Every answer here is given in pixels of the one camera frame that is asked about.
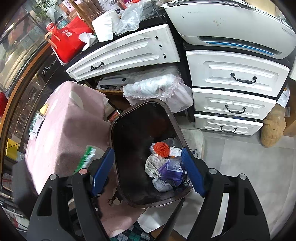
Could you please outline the red gift bag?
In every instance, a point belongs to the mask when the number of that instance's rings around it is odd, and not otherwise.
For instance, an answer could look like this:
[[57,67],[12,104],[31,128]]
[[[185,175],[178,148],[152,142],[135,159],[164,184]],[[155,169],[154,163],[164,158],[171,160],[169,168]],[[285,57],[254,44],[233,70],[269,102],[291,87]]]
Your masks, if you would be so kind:
[[93,31],[77,16],[62,29],[55,25],[44,38],[51,45],[61,65],[66,65],[85,46],[79,39],[82,33],[92,34]]

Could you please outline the white upper drawer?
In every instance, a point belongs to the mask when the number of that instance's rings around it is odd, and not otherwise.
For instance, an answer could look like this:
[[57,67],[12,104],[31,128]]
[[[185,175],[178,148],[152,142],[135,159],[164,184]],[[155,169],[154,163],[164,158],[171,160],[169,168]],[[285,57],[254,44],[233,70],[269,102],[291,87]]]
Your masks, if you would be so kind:
[[290,69],[263,58],[224,51],[186,51],[193,86],[277,97]]

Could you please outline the white bottom drawer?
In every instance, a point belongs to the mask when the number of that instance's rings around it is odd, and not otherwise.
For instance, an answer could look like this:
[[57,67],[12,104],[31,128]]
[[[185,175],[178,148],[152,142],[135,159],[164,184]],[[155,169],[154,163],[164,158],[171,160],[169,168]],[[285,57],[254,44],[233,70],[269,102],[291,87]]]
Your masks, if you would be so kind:
[[263,127],[263,123],[256,121],[205,114],[195,114],[194,117],[196,128],[221,133],[252,136]]

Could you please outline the long white top drawer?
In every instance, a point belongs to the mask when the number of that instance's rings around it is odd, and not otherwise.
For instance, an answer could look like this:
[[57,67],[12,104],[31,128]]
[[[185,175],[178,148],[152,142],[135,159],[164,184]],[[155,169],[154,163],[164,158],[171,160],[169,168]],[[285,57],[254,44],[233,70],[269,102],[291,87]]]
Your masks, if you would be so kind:
[[142,66],[177,63],[180,57],[169,25],[158,25],[119,38],[80,59],[66,72],[77,82]]

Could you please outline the tan burlap sack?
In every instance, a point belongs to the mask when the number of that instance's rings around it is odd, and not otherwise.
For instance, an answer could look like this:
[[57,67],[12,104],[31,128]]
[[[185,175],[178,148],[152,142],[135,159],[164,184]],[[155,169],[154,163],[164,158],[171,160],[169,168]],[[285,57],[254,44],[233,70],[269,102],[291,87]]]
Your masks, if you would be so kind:
[[266,148],[274,146],[283,136],[285,127],[285,108],[276,104],[263,120],[260,141]]

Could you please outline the clear plastic bag on counter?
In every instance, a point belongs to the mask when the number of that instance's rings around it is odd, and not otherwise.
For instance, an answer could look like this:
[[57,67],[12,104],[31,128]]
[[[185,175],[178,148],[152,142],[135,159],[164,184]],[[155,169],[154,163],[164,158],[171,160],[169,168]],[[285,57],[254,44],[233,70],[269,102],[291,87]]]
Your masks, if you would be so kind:
[[146,5],[147,1],[139,1],[126,8],[121,14],[115,35],[120,36],[127,32],[136,31],[139,28],[140,22],[146,19],[144,14]]

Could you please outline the pink polka dot tablecloth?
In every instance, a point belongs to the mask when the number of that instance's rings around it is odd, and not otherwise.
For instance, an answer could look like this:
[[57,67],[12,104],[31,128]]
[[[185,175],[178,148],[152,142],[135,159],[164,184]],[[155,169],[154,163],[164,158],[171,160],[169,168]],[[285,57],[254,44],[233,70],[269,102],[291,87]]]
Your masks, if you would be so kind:
[[[47,99],[45,118],[37,136],[30,138],[25,155],[38,193],[28,240],[85,240],[76,213],[72,177],[87,146],[96,149],[92,161],[109,148],[107,103],[105,94],[72,81],[61,84]],[[107,199],[114,188],[114,179],[106,180],[102,194],[94,201],[109,238],[130,228],[141,215],[140,210],[124,204],[108,207]]]

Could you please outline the white middle drawer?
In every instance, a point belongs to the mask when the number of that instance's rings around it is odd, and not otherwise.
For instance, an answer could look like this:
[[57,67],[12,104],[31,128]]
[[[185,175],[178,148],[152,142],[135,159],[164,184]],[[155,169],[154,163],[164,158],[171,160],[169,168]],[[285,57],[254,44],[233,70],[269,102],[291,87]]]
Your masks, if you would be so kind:
[[193,88],[195,111],[263,120],[276,101],[270,98],[205,88]]

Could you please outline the white paper cup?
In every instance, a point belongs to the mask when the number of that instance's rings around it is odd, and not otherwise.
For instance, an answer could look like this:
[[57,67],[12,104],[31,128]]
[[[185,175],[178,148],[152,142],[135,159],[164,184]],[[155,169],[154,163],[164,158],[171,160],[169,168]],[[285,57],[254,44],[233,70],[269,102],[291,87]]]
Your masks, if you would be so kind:
[[81,33],[79,35],[79,40],[83,43],[85,43],[84,47],[82,48],[82,51],[87,50],[89,47],[91,47],[93,44],[95,44],[98,40],[97,37],[90,33]]

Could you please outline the white printer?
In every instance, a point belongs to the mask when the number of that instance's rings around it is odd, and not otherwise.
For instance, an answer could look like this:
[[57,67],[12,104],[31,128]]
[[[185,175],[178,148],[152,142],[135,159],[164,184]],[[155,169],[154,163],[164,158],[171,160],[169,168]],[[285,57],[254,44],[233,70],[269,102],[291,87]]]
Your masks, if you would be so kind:
[[271,1],[171,1],[163,7],[191,45],[236,48],[274,59],[295,49],[295,31]]

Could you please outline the purple plastic bag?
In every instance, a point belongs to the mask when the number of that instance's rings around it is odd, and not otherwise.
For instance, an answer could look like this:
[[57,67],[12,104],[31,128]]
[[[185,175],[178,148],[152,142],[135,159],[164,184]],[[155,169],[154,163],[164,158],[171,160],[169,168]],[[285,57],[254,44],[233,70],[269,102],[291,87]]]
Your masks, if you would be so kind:
[[171,158],[159,169],[159,178],[165,183],[173,187],[178,187],[182,184],[185,170],[181,163],[181,158]]

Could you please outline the white lace cloth bundle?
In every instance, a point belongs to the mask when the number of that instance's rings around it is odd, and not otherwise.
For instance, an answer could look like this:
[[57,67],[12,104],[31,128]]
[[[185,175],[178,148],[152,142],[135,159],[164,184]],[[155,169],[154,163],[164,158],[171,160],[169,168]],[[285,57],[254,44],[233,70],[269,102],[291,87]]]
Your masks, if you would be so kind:
[[178,113],[194,103],[192,89],[185,85],[175,65],[157,67],[128,74],[123,87],[123,97],[130,105],[141,100],[159,99],[172,113]]

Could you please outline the orange foam fruit net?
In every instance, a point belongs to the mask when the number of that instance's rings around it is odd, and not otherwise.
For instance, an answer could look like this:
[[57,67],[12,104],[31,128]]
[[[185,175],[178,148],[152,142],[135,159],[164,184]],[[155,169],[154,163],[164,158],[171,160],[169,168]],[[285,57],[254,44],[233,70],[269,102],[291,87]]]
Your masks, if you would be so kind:
[[170,155],[170,147],[168,144],[166,144],[164,142],[155,143],[153,146],[153,150],[157,155],[159,155],[163,158],[166,158]]

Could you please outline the white tissue pile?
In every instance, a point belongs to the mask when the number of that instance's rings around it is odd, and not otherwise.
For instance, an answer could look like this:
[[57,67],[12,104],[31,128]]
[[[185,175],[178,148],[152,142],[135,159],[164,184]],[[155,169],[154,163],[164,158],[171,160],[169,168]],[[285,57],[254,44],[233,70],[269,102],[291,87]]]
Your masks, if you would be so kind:
[[172,190],[174,187],[168,183],[165,183],[159,178],[158,169],[161,166],[163,166],[163,164],[165,164],[171,158],[176,158],[176,157],[181,158],[182,150],[181,148],[176,147],[175,145],[168,144],[170,147],[170,155],[166,158],[163,158],[154,152],[153,150],[154,144],[155,143],[152,143],[150,146],[151,154],[149,155],[149,157],[145,162],[144,170],[148,174],[148,176],[152,178],[152,184],[158,192],[167,192]]

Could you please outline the black trash bin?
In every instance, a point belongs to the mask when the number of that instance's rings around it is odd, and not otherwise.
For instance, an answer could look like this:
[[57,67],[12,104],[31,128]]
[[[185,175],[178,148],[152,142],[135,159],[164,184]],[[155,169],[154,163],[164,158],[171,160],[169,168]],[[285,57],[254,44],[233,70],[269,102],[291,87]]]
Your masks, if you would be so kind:
[[114,149],[116,183],[123,201],[134,208],[167,205],[186,197],[193,185],[189,178],[167,192],[158,192],[144,170],[154,142],[174,138],[177,147],[187,146],[175,117],[165,102],[141,101],[120,114],[111,124],[109,143]]

